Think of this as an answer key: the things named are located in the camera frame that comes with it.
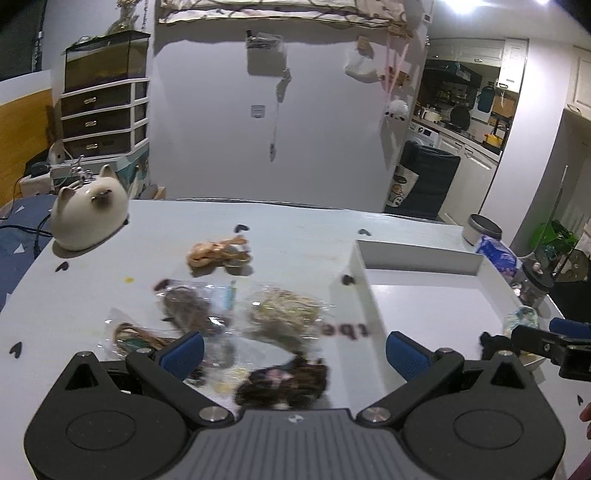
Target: ceramic cat figurine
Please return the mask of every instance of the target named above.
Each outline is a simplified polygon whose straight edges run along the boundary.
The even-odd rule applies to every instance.
[[[127,218],[128,198],[110,166],[77,190],[64,187],[51,209],[51,230],[60,247],[90,248],[112,235]]]

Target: ceiling light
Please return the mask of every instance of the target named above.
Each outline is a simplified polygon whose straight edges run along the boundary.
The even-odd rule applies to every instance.
[[[482,0],[444,0],[444,2],[447,3],[455,13],[462,15],[472,13],[476,7],[483,4]]]

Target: wooden wall panel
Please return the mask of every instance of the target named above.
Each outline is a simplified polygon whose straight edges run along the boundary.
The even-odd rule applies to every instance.
[[[27,161],[49,148],[52,105],[51,90],[0,105],[0,206],[12,200]]]

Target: metal screw cap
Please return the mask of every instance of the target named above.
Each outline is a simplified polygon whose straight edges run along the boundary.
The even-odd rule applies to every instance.
[[[225,408],[218,406],[205,407],[199,410],[199,416],[201,419],[211,422],[225,420],[229,414],[230,412]]]
[[[371,423],[383,423],[387,421],[392,414],[383,407],[368,407],[361,412],[361,416]]]

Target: glass jar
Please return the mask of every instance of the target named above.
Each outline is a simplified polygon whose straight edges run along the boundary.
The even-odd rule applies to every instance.
[[[538,308],[546,295],[554,287],[552,276],[539,262],[525,260],[520,275],[512,283],[513,291],[523,305]]]

